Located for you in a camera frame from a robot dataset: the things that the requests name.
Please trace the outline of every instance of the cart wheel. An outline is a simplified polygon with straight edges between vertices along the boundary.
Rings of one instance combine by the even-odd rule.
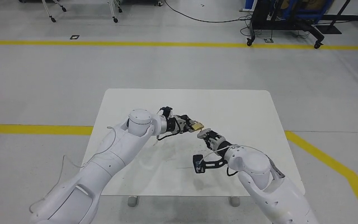
[[[319,41],[316,41],[314,44],[314,48],[318,49],[322,44]]]

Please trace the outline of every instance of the yellow floor line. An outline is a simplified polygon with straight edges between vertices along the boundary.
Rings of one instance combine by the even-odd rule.
[[[318,160],[320,160],[330,168],[334,169],[339,174],[343,175],[348,180],[354,194],[358,198],[358,176],[353,170],[341,164],[340,162],[338,162],[328,154],[322,152],[317,147],[311,145],[297,134],[290,131],[286,131],[285,133],[288,140],[295,143],[297,146],[304,149],[312,156],[316,157]]]
[[[92,126],[0,124],[0,134],[68,134],[89,136]]]
[[[206,42],[136,42],[136,41],[57,41],[57,40],[0,40],[0,45],[60,45],[60,46],[166,46],[187,48],[249,48],[246,43],[206,43]],[[266,49],[313,49],[313,45],[303,44],[256,44],[250,48]],[[322,45],[323,50],[358,50],[358,46]]]
[[[58,126],[58,125],[19,125],[0,124],[0,134],[62,134],[88,136],[92,133],[92,126]],[[336,161],[326,153],[308,143],[293,132],[286,131],[286,137],[312,156],[343,175],[351,185],[351,188],[358,198],[358,176],[356,173],[343,164]]]

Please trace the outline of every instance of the table top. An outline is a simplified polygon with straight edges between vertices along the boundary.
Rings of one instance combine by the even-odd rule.
[[[173,114],[187,114],[232,144],[263,151],[305,193],[271,95],[263,90],[108,89],[83,162],[97,151],[110,131],[107,126],[121,123],[133,109],[156,113],[163,106],[173,108]],[[160,142],[153,136],[133,162],[111,179],[102,195],[249,196],[236,176],[226,175],[226,165],[204,174],[194,172],[192,156],[211,152],[196,134]],[[205,160],[218,158],[211,154]]]

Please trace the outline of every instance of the white cable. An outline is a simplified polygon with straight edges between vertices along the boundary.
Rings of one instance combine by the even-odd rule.
[[[108,128],[108,129],[112,129],[112,130],[114,131],[114,139],[113,139],[111,145],[110,145],[106,150],[104,150],[104,151],[102,151],[102,152],[95,153],[84,165],[82,165],[82,166],[77,166],[76,164],[74,164],[74,162],[72,162],[72,160],[71,160],[67,155],[63,155],[63,157],[62,157],[62,164],[61,164],[61,171],[60,171],[60,175],[59,175],[59,177],[58,177],[58,180],[57,180],[56,184],[51,188],[51,190],[50,190],[43,198],[41,198],[40,200],[37,200],[37,201],[33,202],[33,203],[29,206],[29,211],[30,211],[31,213],[33,213],[31,207],[32,207],[34,204],[37,204],[37,203],[41,202],[42,200],[45,200],[45,198],[47,197],[47,195],[49,195],[49,194],[53,191],[53,189],[55,189],[55,187],[59,184],[60,179],[61,179],[61,176],[62,176],[62,171],[63,171],[63,165],[64,165],[65,158],[67,158],[68,161],[69,161],[73,166],[75,166],[75,167],[77,167],[77,168],[84,168],[85,166],[87,166],[87,164],[88,164],[96,155],[99,155],[99,154],[102,154],[102,153],[108,151],[108,150],[113,146],[114,142],[116,141],[117,132],[116,132],[116,129],[114,129],[113,127],[108,126],[107,128]]]
[[[213,152],[207,154],[206,156],[204,156],[204,158],[202,158],[202,159],[200,160],[199,164],[201,164],[201,162],[202,162],[208,155],[213,154],[213,153],[216,153],[216,152],[219,152],[219,151],[221,151],[221,150],[226,150],[227,148],[230,148],[230,147],[232,147],[232,146],[239,146],[239,145],[238,145],[238,144],[232,144],[232,145],[230,145],[230,146],[226,146],[226,147],[221,148],[221,149],[219,149],[219,150],[213,151]]]
[[[258,149],[254,148],[254,147],[252,147],[252,146],[244,146],[244,145],[242,145],[242,144],[232,144],[231,146],[252,148],[253,150],[256,150],[256,151],[258,151],[258,152],[260,152],[260,153],[263,153],[261,150],[258,150]],[[199,164],[201,164],[201,162],[202,162],[208,155],[213,154],[213,153],[216,153],[216,152],[219,152],[219,151],[221,151],[221,150],[226,150],[227,148],[230,148],[231,146],[226,146],[226,147],[224,147],[224,148],[221,148],[221,149],[219,149],[219,150],[216,150],[216,151],[213,151],[213,152],[207,154],[206,156],[204,156],[204,158],[202,158],[202,159],[200,160]]]

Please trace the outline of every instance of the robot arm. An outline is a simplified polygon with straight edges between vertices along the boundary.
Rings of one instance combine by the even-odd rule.
[[[228,168],[238,173],[242,185],[272,223],[318,224],[306,198],[267,155],[248,147],[230,144],[223,136],[210,129],[202,130],[197,137],[203,139],[207,147],[222,159],[206,162],[202,155],[194,155],[196,173],[228,164]],[[273,180],[269,183],[270,173]]]
[[[132,162],[151,136],[172,132],[168,135],[171,136],[202,128],[200,123],[185,115],[172,116],[169,107],[161,110],[163,115],[142,109],[133,110],[129,118],[113,127],[84,168],[45,197],[32,214],[30,223],[91,223],[104,187],[117,172]]]

